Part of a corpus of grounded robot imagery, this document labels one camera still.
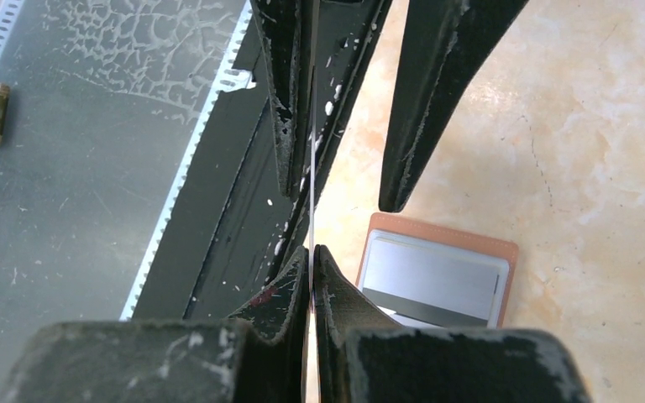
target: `gray stripe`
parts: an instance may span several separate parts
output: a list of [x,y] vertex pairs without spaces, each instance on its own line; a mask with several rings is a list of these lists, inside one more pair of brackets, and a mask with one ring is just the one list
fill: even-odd
[[440,327],[486,327],[488,319],[472,317],[460,312],[431,306],[422,302],[408,300],[400,296],[393,296],[382,291],[364,288],[362,294],[377,306],[391,309],[399,315],[431,323]]

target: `brown leather case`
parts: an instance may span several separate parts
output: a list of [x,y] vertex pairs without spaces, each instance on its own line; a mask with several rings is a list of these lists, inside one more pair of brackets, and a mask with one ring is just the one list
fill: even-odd
[[[510,270],[508,273],[508,280],[506,281],[506,288],[503,291],[501,314],[498,317],[498,327],[502,326],[503,319],[506,315],[506,306],[508,304],[508,296],[511,290],[513,275],[516,272],[518,245],[513,242],[486,237],[484,235],[466,233],[465,231],[459,231],[458,229],[441,227],[427,222],[412,220],[410,218],[376,212],[375,214],[372,214],[372,218],[370,219],[370,227],[367,229],[367,240],[364,241],[363,250],[367,250],[367,242],[370,240],[370,232],[373,229],[388,231],[390,233],[398,233],[400,235],[420,238],[435,243],[442,243],[448,246],[454,246],[456,248],[462,248],[479,254],[486,254],[507,260]],[[364,252],[363,257],[359,262],[357,280],[355,281],[356,285],[359,285],[359,276],[362,273],[363,260]]]

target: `floor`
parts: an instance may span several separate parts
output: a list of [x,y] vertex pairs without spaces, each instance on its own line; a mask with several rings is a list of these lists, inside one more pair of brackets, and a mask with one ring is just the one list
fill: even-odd
[[[407,4],[392,5],[317,209],[316,243],[353,280]],[[597,401],[645,401],[645,0],[530,0],[401,215],[518,243],[506,327],[557,336]]]

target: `glass tabletop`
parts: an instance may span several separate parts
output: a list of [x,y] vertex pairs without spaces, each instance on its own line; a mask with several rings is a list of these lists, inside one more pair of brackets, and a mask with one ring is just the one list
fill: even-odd
[[0,386],[38,328],[127,317],[246,7],[0,3]]

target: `marble floor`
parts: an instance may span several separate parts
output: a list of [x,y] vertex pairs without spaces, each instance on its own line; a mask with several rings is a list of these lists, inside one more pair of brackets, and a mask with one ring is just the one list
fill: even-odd
[[[353,280],[407,4],[392,5],[317,209],[316,242]],[[506,327],[557,336],[596,401],[645,401],[645,0],[530,0],[401,215],[518,243]]]

